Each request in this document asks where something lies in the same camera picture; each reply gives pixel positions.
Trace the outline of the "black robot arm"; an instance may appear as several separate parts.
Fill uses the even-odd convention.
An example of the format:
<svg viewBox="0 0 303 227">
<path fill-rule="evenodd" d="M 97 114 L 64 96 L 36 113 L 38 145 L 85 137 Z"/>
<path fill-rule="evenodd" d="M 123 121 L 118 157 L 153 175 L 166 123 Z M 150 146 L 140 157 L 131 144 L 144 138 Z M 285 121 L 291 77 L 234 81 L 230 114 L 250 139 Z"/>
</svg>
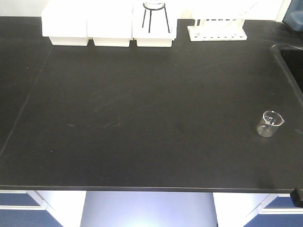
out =
<svg viewBox="0 0 303 227">
<path fill-rule="evenodd" d="M 303 191 L 300 189 L 294 189 L 290 193 L 293 205 L 297 208 L 303 208 Z"/>
</svg>

